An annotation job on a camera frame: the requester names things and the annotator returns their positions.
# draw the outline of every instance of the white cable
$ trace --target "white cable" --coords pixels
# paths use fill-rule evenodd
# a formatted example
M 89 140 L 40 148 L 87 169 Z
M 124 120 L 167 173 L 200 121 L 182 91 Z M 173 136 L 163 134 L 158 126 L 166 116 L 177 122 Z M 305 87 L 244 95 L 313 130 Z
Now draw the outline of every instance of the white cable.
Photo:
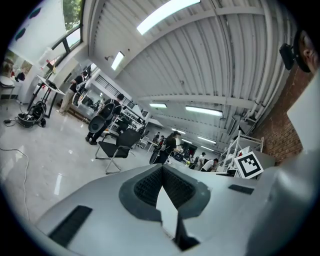
M 24 191 L 24 206 L 25 206 L 25 210 L 26 210 L 26 216 L 27 216 L 27 220 L 29 220 L 29 211 L 28 211 L 28 207 L 27 207 L 27 194 L 26 194 L 26 180 L 27 180 L 27 169 L 29 166 L 29 157 L 21 152 L 19 149 L 16 148 L 12 148 L 12 149 L 3 149 L 0 147 L 0 150 L 2 151 L 19 151 L 22 155 L 24 155 L 26 157 L 26 167 L 25 167 L 25 173 L 24 173 L 24 181 L 23 181 L 23 191 Z

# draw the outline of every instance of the white shirt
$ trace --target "white shirt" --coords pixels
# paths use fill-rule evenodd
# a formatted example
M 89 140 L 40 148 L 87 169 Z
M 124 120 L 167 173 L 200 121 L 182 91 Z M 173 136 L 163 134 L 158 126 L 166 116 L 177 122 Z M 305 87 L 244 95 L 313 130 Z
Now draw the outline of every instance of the white shirt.
M 208 171 L 208 169 L 213 165 L 214 165 L 214 161 L 209 160 L 208 162 L 205 163 L 205 165 L 202 168 L 205 169 L 206 171 Z
M 205 157 L 201 154 L 198 156 L 198 166 L 202 165 L 205 161 Z

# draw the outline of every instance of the glossy tile floor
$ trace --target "glossy tile floor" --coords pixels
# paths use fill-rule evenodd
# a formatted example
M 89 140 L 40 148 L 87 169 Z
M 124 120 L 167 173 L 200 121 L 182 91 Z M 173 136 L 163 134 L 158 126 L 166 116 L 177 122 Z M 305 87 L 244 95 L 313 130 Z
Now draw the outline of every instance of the glossy tile floor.
M 3 120 L 13 119 L 20 113 L 15 101 L 9 104 L 8 110 L 6 108 L 7 102 L 3 100 L 0 106 L 0 148 L 19 149 L 29 157 L 25 189 L 32 223 L 86 183 L 105 177 L 109 161 L 95 159 L 98 145 L 85 141 L 87 124 L 71 115 L 61 116 L 52 109 L 45 128 L 24 128 L 19 124 L 6 127 Z M 129 154 L 126 159 L 115 160 L 122 172 L 149 164 L 151 152 L 138 147 L 132 152 L 135 156 Z M 26 164 L 26 157 L 19 152 L 0 151 L 1 187 L 7 192 L 14 210 L 25 218 L 23 183 Z M 118 169 L 111 164 L 109 170 Z

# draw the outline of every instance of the corrugated metal ceiling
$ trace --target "corrugated metal ceiling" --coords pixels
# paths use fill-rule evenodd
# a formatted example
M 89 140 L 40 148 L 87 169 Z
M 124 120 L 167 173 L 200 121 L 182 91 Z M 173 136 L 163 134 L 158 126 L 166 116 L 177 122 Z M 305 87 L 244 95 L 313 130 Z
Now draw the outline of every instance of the corrugated metal ceiling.
M 94 28 L 90 57 L 143 108 L 151 102 L 165 102 L 167 109 L 151 110 L 163 125 L 186 131 L 185 138 L 201 144 L 198 135 L 217 141 L 215 148 L 223 150 L 230 139 L 225 132 L 232 116 L 244 116 L 254 105 L 263 77 L 267 76 L 267 85 L 262 99 L 273 76 L 277 83 L 281 80 L 283 65 L 275 68 L 278 44 L 292 40 L 294 26 L 276 4 L 202 0 L 141 35 L 137 26 L 166 2 L 105 1 Z M 267 29 L 268 10 L 271 26 Z M 125 57 L 113 71 L 110 66 L 119 51 Z M 271 59 L 266 63 L 268 53 Z M 267 65 L 270 72 L 264 74 Z M 221 110 L 225 119 L 186 111 L 186 105 Z

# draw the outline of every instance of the red brick wall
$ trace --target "red brick wall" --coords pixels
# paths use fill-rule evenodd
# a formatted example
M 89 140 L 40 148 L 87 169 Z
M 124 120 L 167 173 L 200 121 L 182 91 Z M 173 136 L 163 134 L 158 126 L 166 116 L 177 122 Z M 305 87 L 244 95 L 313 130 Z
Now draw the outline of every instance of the red brick wall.
M 251 135 L 254 138 L 264 137 L 263 152 L 275 157 L 275 165 L 301 152 L 302 145 L 288 116 L 288 109 L 304 91 L 312 74 L 304 73 L 295 65 L 280 94 L 278 101 Z

